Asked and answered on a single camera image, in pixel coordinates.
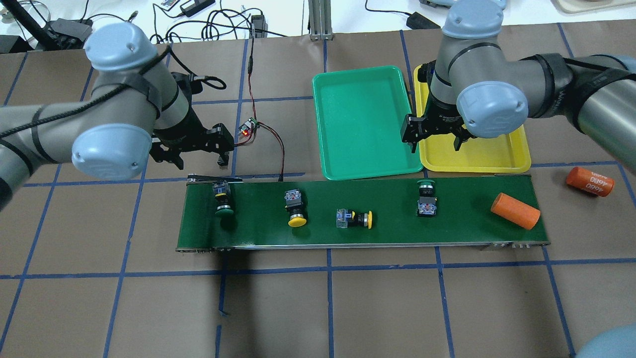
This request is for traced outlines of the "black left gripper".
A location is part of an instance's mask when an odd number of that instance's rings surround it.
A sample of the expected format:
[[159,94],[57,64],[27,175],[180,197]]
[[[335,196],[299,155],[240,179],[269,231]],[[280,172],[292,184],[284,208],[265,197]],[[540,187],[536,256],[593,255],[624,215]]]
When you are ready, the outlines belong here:
[[229,165],[230,152],[234,147],[234,137],[224,124],[207,129],[195,112],[187,112],[177,124],[153,130],[149,154],[156,163],[167,162],[178,170],[184,170],[182,152],[214,152],[219,155],[217,163],[222,168]]

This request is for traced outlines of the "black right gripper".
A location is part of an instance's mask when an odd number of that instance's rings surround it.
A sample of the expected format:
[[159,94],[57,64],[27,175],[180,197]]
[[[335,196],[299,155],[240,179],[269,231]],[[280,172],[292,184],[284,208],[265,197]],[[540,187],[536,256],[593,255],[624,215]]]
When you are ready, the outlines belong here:
[[453,147],[455,152],[461,149],[473,135],[464,127],[456,105],[442,102],[435,97],[428,97],[423,114],[405,115],[401,128],[401,141],[406,143],[412,154],[415,154],[418,143],[434,135],[452,134],[455,136]]

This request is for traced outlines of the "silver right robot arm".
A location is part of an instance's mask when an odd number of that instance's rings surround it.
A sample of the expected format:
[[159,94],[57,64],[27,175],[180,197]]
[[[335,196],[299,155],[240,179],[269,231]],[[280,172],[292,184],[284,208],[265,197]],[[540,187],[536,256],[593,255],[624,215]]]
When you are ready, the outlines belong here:
[[630,172],[636,167],[635,59],[596,54],[537,54],[508,61],[499,45],[499,0],[457,0],[442,27],[437,59],[423,79],[422,116],[405,116],[402,142],[455,136],[454,149],[475,138],[509,134],[529,118],[563,115]]

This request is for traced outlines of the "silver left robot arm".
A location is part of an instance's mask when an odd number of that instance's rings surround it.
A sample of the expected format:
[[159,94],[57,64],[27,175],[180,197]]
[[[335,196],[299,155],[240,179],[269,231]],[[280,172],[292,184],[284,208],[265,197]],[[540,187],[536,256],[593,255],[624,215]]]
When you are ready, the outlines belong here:
[[183,168],[181,154],[205,151],[229,163],[234,137],[224,124],[207,129],[192,108],[202,82],[171,72],[133,23],[112,23],[88,37],[84,52],[97,70],[89,100],[1,109],[1,206],[43,165],[72,163],[102,180],[128,180],[148,159]]

